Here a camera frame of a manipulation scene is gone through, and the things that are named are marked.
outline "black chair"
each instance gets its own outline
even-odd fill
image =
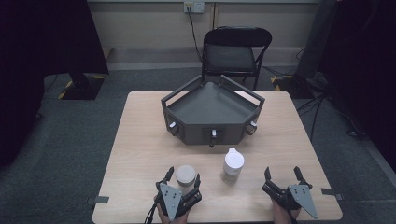
[[[262,57],[272,41],[265,29],[246,26],[221,26],[209,31],[204,38],[202,81],[205,75],[255,77],[256,90],[262,67]],[[253,48],[260,48],[255,57]]]

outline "wall outlet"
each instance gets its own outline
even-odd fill
[[[195,13],[204,13],[205,12],[205,2],[194,2],[194,11]]]
[[[194,2],[184,2],[184,12],[194,12]]]

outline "gray carpet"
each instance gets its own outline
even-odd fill
[[[46,87],[53,85],[42,118],[15,162],[0,170],[0,223],[92,223],[86,201],[99,192],[127,94],[171,91],[199,74],[200,68],[111,71],[95,101],[58,100],[69,76],[47,77]],[[262,71],[258,90],[274,89],[271,76]],[[252,85],[249,78],[246,86]],[[293,102],[299,107],[307,100]],[[369,153],[368,140],[348,136],[351,125],[335,110],[323,102],[312,143],[332,189],[345,197],[339,201],[344,216],[315,223],[396,223],[396,188]],[[308,134],[314,114],[302,116]]]

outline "wooden table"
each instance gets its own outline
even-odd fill
[[[329,182],[309,142],[295,107],[284,91],[256,91],[265,98],[258,130],[237,146],[185,146],[166,131],[161,99],[167,91],[134,91],[128,95],[120,127],[108,161],[99,196],[108,203],[95,206],[95,223],[143,223],[157,194],[155,182],[168,169],[192,165],[201,175],[203,199],[190,212],[189,222],[271,221],[272,203],[262,191],[264,170],[281,188],[297,184],[293,172],[299,166],[313,185],[311,194],[318,220],[335,220],[342,211],[333,196],[323,195]],[[220,173],[228,148],[236,147],[245,165],[233,186]],[[177,187],[175,174],[168,183]],[[299,220],[312,220],[304,210]],[[158,213],[154,222],[160,222]]]

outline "white cup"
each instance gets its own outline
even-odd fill
[[[176,170],[176,179],[179,189],[183,195],[189,193],[194,188],[195,183],[195,169],[190,165],[181,165]]]
[[[232,184],[236,181],[244,166],[245,158],[235,148],[230,148],[225,155],[221,178],[224,182]]]

